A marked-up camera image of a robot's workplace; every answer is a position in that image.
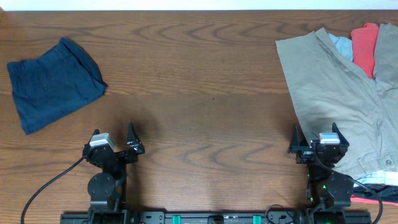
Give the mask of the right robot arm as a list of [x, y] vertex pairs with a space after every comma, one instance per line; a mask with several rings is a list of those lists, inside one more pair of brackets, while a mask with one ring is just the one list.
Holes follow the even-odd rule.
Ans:
[[335, 123], [330, 133], [320, 133], [307, 142], [293, 126], [289, 152], [296, 155], [296, 163], [308, 169], [306, 198], [310, 208], [296, 211], [294, 223], [345, 223], [344, 208], [351, 205], [353, 183], [350, 177], [333, 170], [347, 153], [349, 142]]

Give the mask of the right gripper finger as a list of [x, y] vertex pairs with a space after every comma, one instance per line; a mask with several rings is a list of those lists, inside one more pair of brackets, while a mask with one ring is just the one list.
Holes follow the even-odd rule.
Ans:
[[299, 131], [297, 125], [293, 126], [292, 139], [290, 140], [290, 149], [296, 149], [300, 146]]
[[347, 146], [348, 145], [348, 141], [346, 140], [346, 138], [343, 136], [343, 134], [341, 133], [341, 131], [338, 129], [336, 123], [332, 123], [332, 132], [336, 133], [339, 140], [340, 140], [340, 144], [342, 146]]

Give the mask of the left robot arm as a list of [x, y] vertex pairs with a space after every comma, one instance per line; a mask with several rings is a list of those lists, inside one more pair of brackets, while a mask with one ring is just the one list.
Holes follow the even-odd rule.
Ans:
[[86, 223], [139, 223], [139, 215], [126, 205], [126, 181], [128, 164], [138, 161], [145, 153], [145, 147], [129, 123], [127, 132], [128, 149], [114, 151], [114, 142], [108, 133], [95, 130], [85, 144], [83, 157], [102, 171], [88, 182], [90, 207]]

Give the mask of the khaki beige shorts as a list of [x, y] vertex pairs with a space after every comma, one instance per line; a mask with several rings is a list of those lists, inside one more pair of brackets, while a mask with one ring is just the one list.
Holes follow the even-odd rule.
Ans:
[[335, 123], [349, 142], [335, 169], [365, 184], [397, 184], [397, 27], [381, 24], [373, 77], [325, 29], [278, 40], [277, 53], [307, 139]]

